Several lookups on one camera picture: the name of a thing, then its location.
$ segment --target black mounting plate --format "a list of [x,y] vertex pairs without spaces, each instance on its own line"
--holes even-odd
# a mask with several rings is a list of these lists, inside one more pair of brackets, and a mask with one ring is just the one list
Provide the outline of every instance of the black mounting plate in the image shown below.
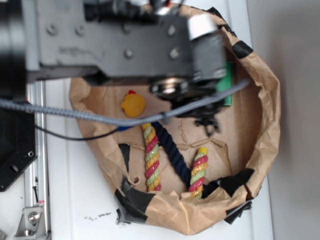
[[36,158],[35,115],[0,109],[0,192],[5,192]]

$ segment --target white table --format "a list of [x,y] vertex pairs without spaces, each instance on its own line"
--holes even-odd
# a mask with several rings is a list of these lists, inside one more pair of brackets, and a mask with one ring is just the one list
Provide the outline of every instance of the white table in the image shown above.
[[[141,4],[145,1],[134,0]],[[246,0],[186,0],[207,10],[215,7],[236,32],[251,43]],[[47,81],[46,105],[70,109],[70,80]],[[48,116],[47,128],[62,135],[81,137],[76,120]],[[143,224],[117,224],[118,208],[114,195],[85,142],[65,141],[47,137],[51,230],[53,240],[105,239],[214,239],[214,240],[273,240],[269,187],[266,179],[253,201],[253,208],[243,212],[233,225],[221,221],[194,236],[184,236],[165,228]],[[21,177],[6,192],[0,194],[0,229],[9,240],[16,234],[24,208],[24,181]]]

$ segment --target gray wall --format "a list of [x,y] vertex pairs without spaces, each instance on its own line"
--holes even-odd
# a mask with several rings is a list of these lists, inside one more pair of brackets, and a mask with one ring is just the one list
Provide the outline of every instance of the gray wall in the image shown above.
[[320,1],[247,0],[254,50],[281,81],[269,173],[275,240],[320,239]]

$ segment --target crumpled paper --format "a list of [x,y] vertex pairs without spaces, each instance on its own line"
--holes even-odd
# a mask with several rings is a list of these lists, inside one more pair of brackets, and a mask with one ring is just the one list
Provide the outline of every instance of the crumpled paper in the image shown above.
[[[204,11],[181,7],[181,14],[193,16]],[[216,15],[212,19],[221,27],[225,47],[233,56],[232,46],[239,39],[228,32],[226,22]],[[221,133],[207,137],[203,127],[197,127],[192,118],[172,118],[164,125],[172,135],[185,162],[191,168],[198,147],[208,148],[206,184],[221,177],[239,173],[244,168],[255,172],[246,184],[232,195],[218,187],[206,199],[193,199],[185,184],[175,173],[166,153],[160,147],[161,192],[149,203],[146,224],[173,229],[185,235],[199,233],[226,218],[226,211],[257,196],[264,178],[273,164],[280,140],[280,83],[266,63],[255,53],[235,61],[233,81],[249,78],[251,83],[233,95],[232,106],[217,114]],[[120,105],[129,90],[142,95],[147,102],[141,115],[150,116],[168,111],[170,104],[149,93],[148,86],[99,86],[91,87],[83,79],[71,82],[69,99],[74,110],[126,119]],[[114,126],[78,120],[83,137],[105,134]],[[146,192],[145,143],[140,126],[111,136],[88,141],[110,190],[121,191],[123,176],[136,190]],[[130,145],[129,172],[119,144]]]

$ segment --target gray cable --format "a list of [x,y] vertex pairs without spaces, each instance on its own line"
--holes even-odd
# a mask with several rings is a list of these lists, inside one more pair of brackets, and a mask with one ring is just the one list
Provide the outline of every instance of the gray cable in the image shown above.
[[249,80],[246,79],[225,91],[217,92],[211,96],[188,103],[174,110],[167,111],[164,113],[159,113],[152,116],[147,116],[143,118],[134,118],[134,119],[118,119],[118,118],[112,118],[112,117],[97,115],[94,113],[88,113],[83,111],[66,110],[66,109],[39,106],[39,105],[30,105],[27,103],[15,103],[12,100],[7,100],[3,98],[0,98],[0,108],[10,109],[14,111],[28,112],[28,113],[57,115],[62,117],[93,121],[93,122],[98,122],[102,124],[115,125],[115,126],[121,126],[121,127],[132,127],[132,126],[137,126],[145,123],[153,123],[162,119],[175,117],[180,114],[189,112],[191,110],[206,106],[208,104],[216,103],[226,98],[227,96],[234,94],[235,92],[243,89],[248,84],[249,84]]

